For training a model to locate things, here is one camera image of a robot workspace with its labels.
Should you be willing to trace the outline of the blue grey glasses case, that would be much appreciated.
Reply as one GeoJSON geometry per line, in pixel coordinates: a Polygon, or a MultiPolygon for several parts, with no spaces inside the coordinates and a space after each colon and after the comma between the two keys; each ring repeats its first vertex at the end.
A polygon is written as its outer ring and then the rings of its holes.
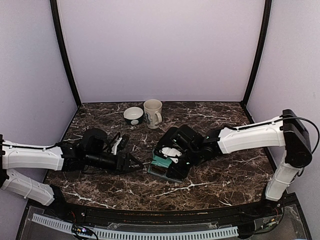
{"type": "Polygon", "coordinates": [[[182,183],[189,175],[190,169],[174,163],[169,157],[153,153],[147,173],[174,183],[182,183]]]}

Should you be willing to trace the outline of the brown tinted sunglasses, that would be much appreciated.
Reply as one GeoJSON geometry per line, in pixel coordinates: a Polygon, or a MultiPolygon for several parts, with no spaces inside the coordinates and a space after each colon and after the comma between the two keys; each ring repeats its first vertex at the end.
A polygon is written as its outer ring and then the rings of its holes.
{"type": "Polygon", "coordinates": [[[156,165],[152,165],[149,167],[149,172],[154,175],[160,175],[160,176],[166,175],[167,170],[168,170],[167,168],[159,167],[156,165]]]}

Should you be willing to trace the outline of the black glasses case beige lining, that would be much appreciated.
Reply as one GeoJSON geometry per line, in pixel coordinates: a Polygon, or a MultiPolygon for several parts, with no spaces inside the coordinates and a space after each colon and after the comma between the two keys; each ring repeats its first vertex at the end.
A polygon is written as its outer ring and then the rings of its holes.
{"type": "Polygon", "coordinates": [[[157,142],[156,147],[158,149],[163,148],[163,147],[170,147],[172,148],[175,144],[174,142],[171,140],[171,137],[174,135],[174,133],[178,130],[177,127],[170,127],[165,133],[164,135],[159,139],[159,141],[157,142]]]}

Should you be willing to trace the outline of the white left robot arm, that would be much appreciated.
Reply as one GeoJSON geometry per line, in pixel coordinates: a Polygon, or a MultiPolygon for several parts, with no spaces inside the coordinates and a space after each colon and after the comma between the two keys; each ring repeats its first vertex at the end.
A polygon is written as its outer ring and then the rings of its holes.
{"type": "Polygon", "coordinates": [[[94,167],[113,175],[132,173],[143,169],[144,165],[131,153],[120,153],[128,140],[127,135],[120,133],[108,140],[108,134],[98,128],[86,130],[74,143],[58,142],[52,146],[17,144],[1,139],[0,188],[50,206],[58,217],[67,218],[71,208],[59,187],[35,181],[16,169],[74,172],[94,167]]]}

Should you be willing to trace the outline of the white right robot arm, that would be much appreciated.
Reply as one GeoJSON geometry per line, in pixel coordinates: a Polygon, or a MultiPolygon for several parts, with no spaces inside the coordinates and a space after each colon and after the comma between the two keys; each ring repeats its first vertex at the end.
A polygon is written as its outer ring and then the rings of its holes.
{"type": "Polygon", "coordinates": [[[242,150],[284,147],[284,154],[272,179],[267,183],[263,200],[255,205],[255,213],[266,217],[275,208],[287,187],[312,159],[317,149],[311,146],[309,131],[303,124],[312,121],[298,117],[291,109],[280,116],[245,126],[211,129],[206,135],[184,124],[171,127],[152,151],[147,172],[172,181],[183,182],[193,166],[216,157],[242,150]]]}

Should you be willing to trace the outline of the white teal ceramic bowl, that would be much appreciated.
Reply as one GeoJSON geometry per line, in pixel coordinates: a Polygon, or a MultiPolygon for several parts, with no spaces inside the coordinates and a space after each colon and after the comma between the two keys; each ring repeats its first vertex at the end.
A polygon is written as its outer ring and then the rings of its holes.
{"type": "Polygon", "coordinates": [[[130,126],[140,125],[144,120],[144,110],[140,107],[129,107],[123,112],[123,118],[130,126]]]}

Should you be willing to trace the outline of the cream ceramic mug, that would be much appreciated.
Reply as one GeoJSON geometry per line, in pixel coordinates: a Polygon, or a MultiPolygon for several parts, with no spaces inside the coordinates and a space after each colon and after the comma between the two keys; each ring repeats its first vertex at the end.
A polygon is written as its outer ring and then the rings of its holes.
{"type": "Polygon", "coordinates": [[[163,122],[162,107],[162,102],[157,99],[149,99],[143,103],[145,120],[150,129],[157,129],[163,122]]]}

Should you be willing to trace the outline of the black front rail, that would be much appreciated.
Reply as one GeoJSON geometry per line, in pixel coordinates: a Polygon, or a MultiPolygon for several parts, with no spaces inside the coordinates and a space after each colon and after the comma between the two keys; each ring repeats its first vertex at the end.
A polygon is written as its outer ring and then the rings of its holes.
{"type": "Polygon", "coordinates": [[[261,202],[236,206],[182,211],[139,211],[92,207],[67,203],[77,223],[106,226],[109,223],[133,225],[184,225],[217,222],[222,225],[245,225],[254,220],[275,216],[276,210],[261,202]]]}

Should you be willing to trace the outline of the black right corner post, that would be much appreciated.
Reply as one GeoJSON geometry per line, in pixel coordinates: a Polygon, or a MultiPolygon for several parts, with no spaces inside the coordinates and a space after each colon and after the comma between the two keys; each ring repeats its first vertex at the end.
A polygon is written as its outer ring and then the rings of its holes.
{"type": "Polygon", "coordinates": [[[244,96],[242,101],[240,102],[240,105],[243,108],[246,108],[249,103],[250,96],[252,94],[256,77],[258,74],[258,70],[259,70],[259,66],[260,66],[260,62],[262,59],[263,50],[265,46],[265,41],[267,37],[268,27],[269,27],[269,21],[270,21],[271,10],[272,10],[272,2],[273,2],[272,0],[264,1],[263,15],[261,20],[261,27],[260,27],[257,47],[256,47],[250,75],[248,78],[248,83],[244,92],[244,96]]]}

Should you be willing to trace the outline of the black corner post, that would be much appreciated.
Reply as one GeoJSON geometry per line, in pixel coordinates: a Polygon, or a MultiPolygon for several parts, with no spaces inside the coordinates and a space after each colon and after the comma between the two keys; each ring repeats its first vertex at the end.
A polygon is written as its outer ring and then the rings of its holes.
{"type": "Polygon", "coordinates": [[[52,15],[55,35],[58,43],[58,48],[60,51],[62,64],[65,70],[65,74],[67,77],[67,81],[68,81],[73,99],[75,101],[77,108],[79,108],[82,105],[82,102],[80,99],[78,89],[76,87],[76,82],[72,73],[71,64],[69,61],[69,56],[68,56],[67,48],[65,45],[62,24],[61,24],[60,15],[59,15],[59,9],[58,9],[58,1],[50,0],[49,3],[50,3],[51,15],[52,15]]]}
{"type": "Polygon", "coordinates": [[[265,41],[267,37],[268,27],[269,27],[269,21],[270,21],[271,10],[272,10],[272,2],[273,2],[272,0],[264,1],[263,15],[261,20],[261,27],[260,27],[257,47],[256,47],[250,75],[248,78],[248,83],[244,92],[244,96],[242,101],[240,102],[240,105],[243,108],[246,108],[249,103],[250,96],[252,94],[256,77],[258,74],[258,70],[259,70],[259,66],[260,66],[260,62],[262,59],[263,50],[265,46],[265,41]]]}

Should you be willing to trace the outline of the black left corner post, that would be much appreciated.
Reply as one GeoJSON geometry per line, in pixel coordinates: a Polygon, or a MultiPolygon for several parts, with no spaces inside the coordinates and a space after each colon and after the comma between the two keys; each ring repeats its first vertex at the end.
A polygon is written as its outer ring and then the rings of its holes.
{"type": "Polygon", "coordinates": [[[58,43],[58,48],[60,51],[62,64],[65,70],[65,74],[67,77],[67,81],[68,81],[73,99],[75,101],[77,108],[79,108],[82,105],[82,102],[80,99],[78,89],[76,87],[76,82],[72,73],[71,64],[69,61],[69,56],[68,56],[67,48],[65,45],[62,24],[61,24],[60,15],[59,15],[59,9],[58,9],[58,1],[50,0],[49,3],[50,3],[51,15],[52,15],[55,35],[58,43]]]}

